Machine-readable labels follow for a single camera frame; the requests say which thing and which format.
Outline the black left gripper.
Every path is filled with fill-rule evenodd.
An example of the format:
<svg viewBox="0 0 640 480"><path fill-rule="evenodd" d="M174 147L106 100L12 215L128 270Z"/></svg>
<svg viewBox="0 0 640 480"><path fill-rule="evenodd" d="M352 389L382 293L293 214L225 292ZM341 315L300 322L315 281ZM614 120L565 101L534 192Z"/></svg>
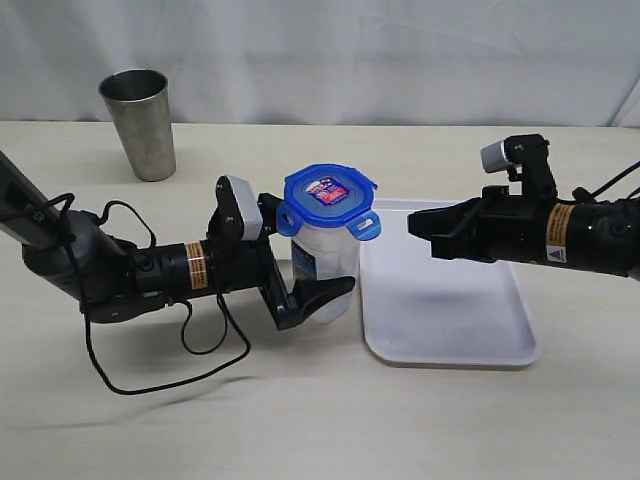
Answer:
<svg viewBox="0 0 640 480"><path fill-rule="evenodd" d="M216 294L258 290L279 331L301 325L325 305L350 293L356 283L353 276L342 276L296 280L291 290L285 286L269 240L278 233L278 209L282 203L280 197L260 193L257 198L262 216L259 238L231 243L220 236L217 202L201 241L209 289Z"/></svg>

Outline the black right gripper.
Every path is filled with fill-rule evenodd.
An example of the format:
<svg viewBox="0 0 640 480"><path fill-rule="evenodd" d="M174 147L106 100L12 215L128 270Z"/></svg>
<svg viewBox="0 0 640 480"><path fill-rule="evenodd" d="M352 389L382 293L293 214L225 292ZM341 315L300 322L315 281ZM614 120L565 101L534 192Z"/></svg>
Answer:
<svg viewBox="0 0 640 480"><path fill-rule="evenodd" d="M479 199L408 215L408 233L429 240L434 258L481 263L498 260L558 263L558 249L549 247L546 241L550 213L557 203L556 183L548 164L549 141L540 134L507 138L516 142L520 164L504 172L509 181L521 184L519 194L511 194L507 186L483 188L482 208L475 227L453 236L444 234L453 231Z"/></svg>

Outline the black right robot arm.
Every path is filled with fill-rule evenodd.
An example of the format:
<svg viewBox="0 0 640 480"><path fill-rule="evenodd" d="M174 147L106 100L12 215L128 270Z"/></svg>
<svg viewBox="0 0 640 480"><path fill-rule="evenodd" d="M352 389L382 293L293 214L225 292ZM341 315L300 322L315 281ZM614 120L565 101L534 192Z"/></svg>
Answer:
<svg viewBox="0 0 640 480"><path fill-rule="evenodd" d="M432 257L482 263L508 261L639 277L639 194L598 200L599 190L559 197L540 134L512 135L481 151L485 172L504 171L521 191L488 185L480 196L415 211L410 235L430 244Z"/></svg>

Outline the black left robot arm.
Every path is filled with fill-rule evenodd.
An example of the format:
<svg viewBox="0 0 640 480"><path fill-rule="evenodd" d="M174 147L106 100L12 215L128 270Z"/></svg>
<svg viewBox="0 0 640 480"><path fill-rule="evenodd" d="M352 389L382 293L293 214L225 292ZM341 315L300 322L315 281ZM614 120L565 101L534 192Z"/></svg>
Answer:
<svg viewBox="0 0 640 480"><path fill-rule="evenodd" d="M248 181L221 176L207 236L146 248L106 233L96 215L46 196L7 157L1 158L1 229L20 243L25 266L80 303L91 323L125 322L206 296L257 289L276 327L302 324L351 292L352 275L298 280L288 289L269 237L281 199L254 194Z"/></svg>

